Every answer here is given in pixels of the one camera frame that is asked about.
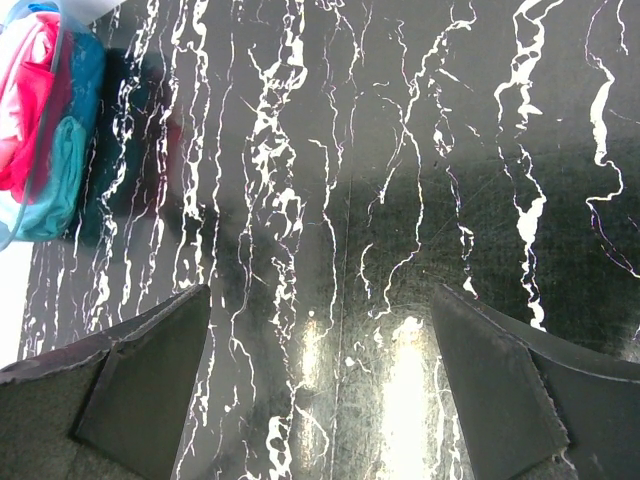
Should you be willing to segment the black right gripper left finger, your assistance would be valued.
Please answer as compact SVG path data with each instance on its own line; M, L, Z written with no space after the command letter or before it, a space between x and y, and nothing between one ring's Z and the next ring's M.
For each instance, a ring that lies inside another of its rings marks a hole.
M2 478L170 478L209 319L196 285L3 368Z

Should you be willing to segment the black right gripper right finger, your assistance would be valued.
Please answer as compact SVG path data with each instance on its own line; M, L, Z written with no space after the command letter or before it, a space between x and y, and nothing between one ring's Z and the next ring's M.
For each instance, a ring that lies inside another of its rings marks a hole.
M638 364L446 285L431 316L475 478L638 478Z

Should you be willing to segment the teal blue t shirt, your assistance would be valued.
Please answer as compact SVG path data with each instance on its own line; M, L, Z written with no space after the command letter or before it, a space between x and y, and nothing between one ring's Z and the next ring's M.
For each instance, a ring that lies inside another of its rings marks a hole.
M45 161L38 161L27 202L1 195L1 224L13 241L44 242L61 236L70 224L86 171L86 156L95 130L106 54L92 34L65 35L65 59L58 72L71 98L48 134Z

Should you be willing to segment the translucent blue plastic basket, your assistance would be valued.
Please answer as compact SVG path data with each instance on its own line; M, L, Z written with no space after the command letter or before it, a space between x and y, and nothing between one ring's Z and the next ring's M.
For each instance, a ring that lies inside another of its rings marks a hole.
M1 21L1 245L61 236L95 131L106 52L70 1L19 1Z

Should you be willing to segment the magenta t shirt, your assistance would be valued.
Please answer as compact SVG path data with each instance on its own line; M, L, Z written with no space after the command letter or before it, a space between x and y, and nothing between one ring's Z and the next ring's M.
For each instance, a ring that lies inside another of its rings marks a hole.
M47 182L53 133L71 101L72 50L54 11L1 34L1 189L17 202L34 202Z

